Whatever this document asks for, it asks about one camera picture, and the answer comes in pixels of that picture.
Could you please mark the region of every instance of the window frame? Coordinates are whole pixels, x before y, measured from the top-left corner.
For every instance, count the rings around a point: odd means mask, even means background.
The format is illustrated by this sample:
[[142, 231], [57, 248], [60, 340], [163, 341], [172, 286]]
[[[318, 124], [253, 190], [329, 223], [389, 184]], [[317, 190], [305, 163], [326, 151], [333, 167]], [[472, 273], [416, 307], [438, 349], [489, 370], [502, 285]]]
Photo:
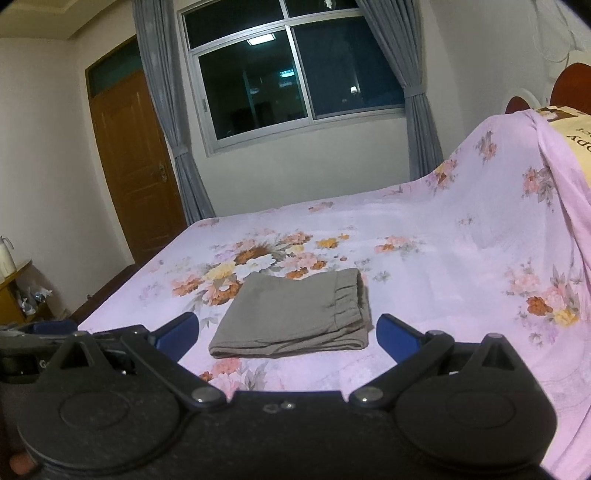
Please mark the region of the window frame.
[[[335, 20], [338, 18], [362, 17], [363, 13], [361, 13], [359, 8], [335, 10], [332, 12], [319, 12], [302, 15], [300, 17], [289, 17], [285, 0], [278, 0], [278, 2], [281, 4], [281, 10], [284, 16], [282, 20], [251, 27], [247, 30], [242, 30], [231, 35], [218, 38], [217, 40], [213, 40], [198, 47], [190, 48], [189, 35], [187, 33], [187, 25], [185, 23], [185, 15], [198, 7], [202, 7], [203, 5], [214, 3], [216, 1], [218, 0], [201, 0], [185, 8], [182, 8], [177, 13], [185, 61], [189, 73], [191, 94], [193, 95], [193, 102], [197, 111], [205, 152], [208, 157], [216, 153], [234, 150], [238, 147], [260, 143], [262, 141], [281, 138], [290, 134], [314, 131], [332, 126], [348, 125], [369, 119], [404, 117], [404, 105], [396, 105], [358, 109], [338, 114], [330, 113], [327, 115], [321, 115], [318, 118], [314, 118], [314, 110], [306, 80], [306, 73], [300, 61], [300, 51], [298, 49], [296, 38], [293, 32], [293, 27], [319, 21]], [[260, 127], [219, 140], [213, 125], [209, 101], [207, 100], [205, 83], [203, 81], [201, 67], [199, 64], [199, 57], [220, 48], [228, 47], [232, 44], [248, 40], [250, 38], [282, 30], [286, 31], [287, 33], [287, 38], [291, 47], [291, 54], [294, 60], [296, 75], [300, 83], [300, 90], [303, 96], [304, 107], [307, 116], [275, 125], [269, 125], [267, 127]]]

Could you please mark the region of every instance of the door frame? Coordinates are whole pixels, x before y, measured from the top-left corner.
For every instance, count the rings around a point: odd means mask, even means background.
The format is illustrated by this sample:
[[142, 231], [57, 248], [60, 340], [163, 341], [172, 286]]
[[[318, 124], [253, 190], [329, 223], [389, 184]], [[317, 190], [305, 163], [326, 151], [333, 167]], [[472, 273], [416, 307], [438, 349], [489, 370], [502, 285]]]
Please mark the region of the door frame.
[[[97, 153], [99, 155], [100, 168], [101, 168], [101, 170], [103, 172], [103, 175], [105, 176], [105, 183], [106, 183], [106, 186], [107, 186], [107, 191], [109, 192], [109, 198], [111, 199], [111, 202], [113, 203], [113, 207], [115, 209], [115, 215], [117, 217], [117, 221], [119, 222], [119, 227], [121, 228], [121, 231], [122, 231], [123, 236], [125, 238], [125, 243], [126, 243], [127, 247], [129, 248], [129, 251], [131, 253], [132, 258], [134, 258], [134, 253], [131, 251], [131, 247], [129, 246], [129, 240], [125, 236], [125, 231], [123, 229], [123, 226], [121, 225], [121, 220], [119, 218], [119, 212], [117, 212], [117, 207], [116, 207], [115, 201], [113, 199], [113, 194], [111, 193], [111, 189], [109, 188], [109, 182], [107, 180], [107, 174], [105, 172], [105, 166], [103, 165], [103, 160], [100, 157], [99, 146], [98, 146], [98, 142], [97, 142], [97, 139], [96, 139], [95, 113], [93, 112], [93, 98], [94, 97], [90, 93], [90, 75], [89, 74], [90, 74], [90, 70], [93, 67], [95, 67], [97, 64], [99, 64], [100, 62], [104, 61], [105, 59], [107, 59], [111, 55], [115, 54], [117, 51], [119, 51], [120, 49], [124, 48], [125, 46], [127, 46], [129, 43], [133, 42], [136, 39], [137, 39], [137, 36], [136, 35], [132, 35], [127, 40], [125, 40], [125, 41], [121, 42], [119, 45], [117, 45], [115, 48], [109, 50], [102, 57], [100, 57], [97, 60], [95, 60], [91, 65], [89, 65], [85, 69], [85, 72], [84, 72], [84, 74], [85, 74], [85, 82], [86, 82], [86, 97], [88, 99], [88, 105], [89, 105], [89, 109], [90, 109], [90, 120], [91, 120], [91, 123], [92, 123], [93, 139], [95, 141], [95, 146], [96, 146], [96, 149], [97, 149]], [[134, 72], [132, 72], [132, 73], [130, 73], [129, 75], [121, 78], [113, 86], [118, 85], [119, 82], [125, 81], [125, 79], [131, 77], [136, 72], [137, 72], [137, 70], [134, 71]], [[182, 218], [183, 218], [184, 227], [187, 228], [188, 227], [188, 224], [187, 224], [186, 218], [184, 216], [183, 204], [182, 204], [181, 197], [180, 197], [180, 192], [179, 192], [179, 189], [178, 189], [177, 172], [176, 172], [176, 170], [174, 169], [174, 166], [173, 166], [173, 162], [172, 162], [172, 158], [171, 158], [171, 154], [170, 154], [170, 146], [168, 145], [168, 141], [166, 139], [166, 136], [164, 135], [164, 131], [162, 130], [162, 127], [160, 126], [160, 122], [159, 122], [158, 118], [156, 118], [156, 121], [158, 123], [158, 126], [160, 127], [160, 132], [161, 132], [162, 140], [163, 140], [164, 145], [165, 145], [166, 150], [167, 150], [167, 155], [166, 155], [166, 158], [164, 159], [164, 161], [167, 162], [167, 167], [170, 169], [170, 171], [173, 172], [173, 175], [172, 176], [174, 177], [174, 183], [172, 184], [171, 187], [174, 189], [174, 196], [178, 199], [178, 205], [180, 207], [180, 212], [181, 212], [181, 215], [182, 215]]]

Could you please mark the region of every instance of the bed cover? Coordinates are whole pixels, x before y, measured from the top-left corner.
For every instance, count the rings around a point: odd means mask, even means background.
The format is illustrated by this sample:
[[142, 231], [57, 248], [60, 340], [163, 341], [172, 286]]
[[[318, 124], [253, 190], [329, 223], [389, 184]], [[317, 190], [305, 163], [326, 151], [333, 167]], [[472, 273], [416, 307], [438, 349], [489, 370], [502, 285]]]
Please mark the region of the bed cover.
[[564, 139], [533, 111], [485, 120], [410, 183], [197, 222], [81, 328], [153, 330], [194, 311], [199, 340], [180, 363], [227, 395], [347, 397], [394, 365], [375, 331], [361, 351], [215, 360], [207, 350], [251, 271], [303, 278], [346, 267], [361, 270], [374, 323], [387, 312], [456, 341], [506, 335], [558, 415], [543, 466], [561, 480], [591, 473], [591, 193]]

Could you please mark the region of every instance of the wooden door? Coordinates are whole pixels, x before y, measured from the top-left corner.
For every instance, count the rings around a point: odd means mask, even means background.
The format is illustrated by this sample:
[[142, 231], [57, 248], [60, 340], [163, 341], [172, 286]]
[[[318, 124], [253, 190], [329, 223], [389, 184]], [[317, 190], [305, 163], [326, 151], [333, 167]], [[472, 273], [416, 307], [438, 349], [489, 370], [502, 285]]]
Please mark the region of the wooden door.
[[187, 227], [144, 72], [92, 97], [90, 111], [115, 210], [143, 265]]

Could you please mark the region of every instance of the metal bolt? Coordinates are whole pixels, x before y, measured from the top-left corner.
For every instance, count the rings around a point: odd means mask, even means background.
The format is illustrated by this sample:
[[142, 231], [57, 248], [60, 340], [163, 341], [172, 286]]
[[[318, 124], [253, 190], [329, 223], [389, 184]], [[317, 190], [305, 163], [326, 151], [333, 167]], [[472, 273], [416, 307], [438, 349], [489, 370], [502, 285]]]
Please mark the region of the metal bolt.
[[282, 404], [281, 404], [281, 408], [283, 408], [283, 410], [293, 410], [296, 407], [296, 404], [293, 403], [292, 401], [287, 401], [285, 400]]
[[200, 387], [193, 390], [191, 396], [199, 403], [210, 403], [220, 398], [220, 392], [213, 387]]
[[268, 403], [263, 406], [262, 410], [266, 413], [277, 413], [281, 410], [281, 407], [276, 403]]
[[358, 390], [353, 392], [355, 398], [363, 403], [370, 403], [374, 401], [378, 401], [380, 398], [384, 396], [384, 392], [382, 392], [378, 387], [361, 387]]

